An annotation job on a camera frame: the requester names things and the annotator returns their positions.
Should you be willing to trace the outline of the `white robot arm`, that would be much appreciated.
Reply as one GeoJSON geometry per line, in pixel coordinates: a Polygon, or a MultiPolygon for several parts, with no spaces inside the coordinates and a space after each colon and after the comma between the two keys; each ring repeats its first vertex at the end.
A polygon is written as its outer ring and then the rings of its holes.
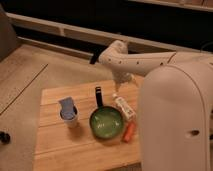
{"type": "Polygon", "coordinates": [[[143,77],[137,109],[143,171],[213,171],[213,54],[130,54],[116,40],[99,62],[118,82],[143,77]]]}

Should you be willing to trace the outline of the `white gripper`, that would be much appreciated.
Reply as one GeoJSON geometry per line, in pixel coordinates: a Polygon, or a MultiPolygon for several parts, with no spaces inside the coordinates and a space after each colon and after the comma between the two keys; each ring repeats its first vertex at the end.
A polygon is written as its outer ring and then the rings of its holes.
{"type": "Polygon", "coordinates": [[[131,82],[133,80],[133,76],[130,73],[114,73],[113,79],[115,82],[115,90],[118,91],[123,83],[131,82]]]}

